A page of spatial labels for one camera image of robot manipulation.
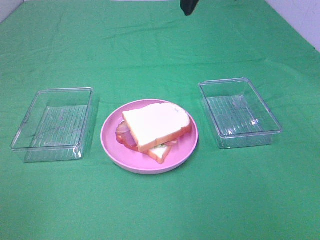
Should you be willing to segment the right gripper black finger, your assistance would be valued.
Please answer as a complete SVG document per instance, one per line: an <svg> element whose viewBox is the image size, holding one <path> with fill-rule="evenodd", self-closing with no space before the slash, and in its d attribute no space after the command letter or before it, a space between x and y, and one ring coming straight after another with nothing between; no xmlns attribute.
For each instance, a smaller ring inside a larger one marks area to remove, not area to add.
<svg viewBox="0 0 320 240"><path fill-rule="evenodd" d="M190 16L194 12L198 2L199 0L180 0L179 5L184 15Z"/></svg>

